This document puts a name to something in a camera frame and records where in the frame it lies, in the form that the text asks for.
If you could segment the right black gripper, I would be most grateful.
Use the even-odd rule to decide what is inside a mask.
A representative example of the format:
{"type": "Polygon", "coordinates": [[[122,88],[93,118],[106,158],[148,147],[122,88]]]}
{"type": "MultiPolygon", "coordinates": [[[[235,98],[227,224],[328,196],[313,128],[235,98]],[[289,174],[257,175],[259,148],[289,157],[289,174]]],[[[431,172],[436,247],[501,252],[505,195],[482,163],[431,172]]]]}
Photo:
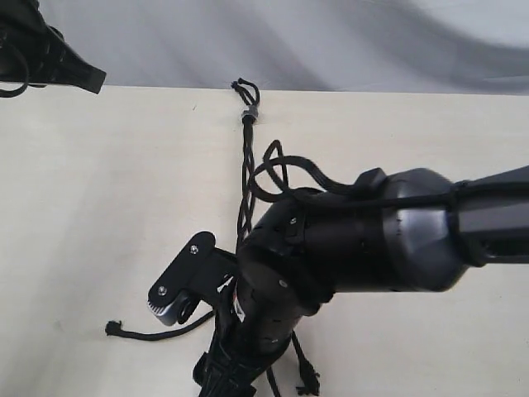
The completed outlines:
{"type": "Polygon", "coordinates": [[[286,351],[293,329],[306,315],[306,286],[276,272],[235,275],[215,308],[208,352],[193,368],[198,397],[251,397],[256,376],[286,351]]]}

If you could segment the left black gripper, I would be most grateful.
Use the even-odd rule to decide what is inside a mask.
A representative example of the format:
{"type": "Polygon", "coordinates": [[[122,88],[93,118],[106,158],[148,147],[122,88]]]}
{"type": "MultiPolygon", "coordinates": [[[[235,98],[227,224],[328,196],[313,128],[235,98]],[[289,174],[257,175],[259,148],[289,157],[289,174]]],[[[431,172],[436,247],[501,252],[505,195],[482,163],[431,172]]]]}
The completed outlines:
{"type": "Polygon", "coordinates": [[[1,81],[59,84],[99,94],[107,73],[89,64],[45,22],[37,1],[1,2],[1,81]]]}

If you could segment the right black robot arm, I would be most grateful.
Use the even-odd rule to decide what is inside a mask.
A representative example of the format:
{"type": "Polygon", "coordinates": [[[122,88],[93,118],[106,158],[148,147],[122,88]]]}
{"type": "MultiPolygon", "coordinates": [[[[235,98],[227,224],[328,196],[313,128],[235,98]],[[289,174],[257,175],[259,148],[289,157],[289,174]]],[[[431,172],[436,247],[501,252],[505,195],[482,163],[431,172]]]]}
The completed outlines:
{"type": "Polygon", "coordinates": [[[252,396],[299,321],[343,293],[443,292],[472,267],[528,261],[528,170],[453,182],[424,168],[360,177],[360,191],[300,189],[274,203],[237,247],[203,396],[252,396]]]}

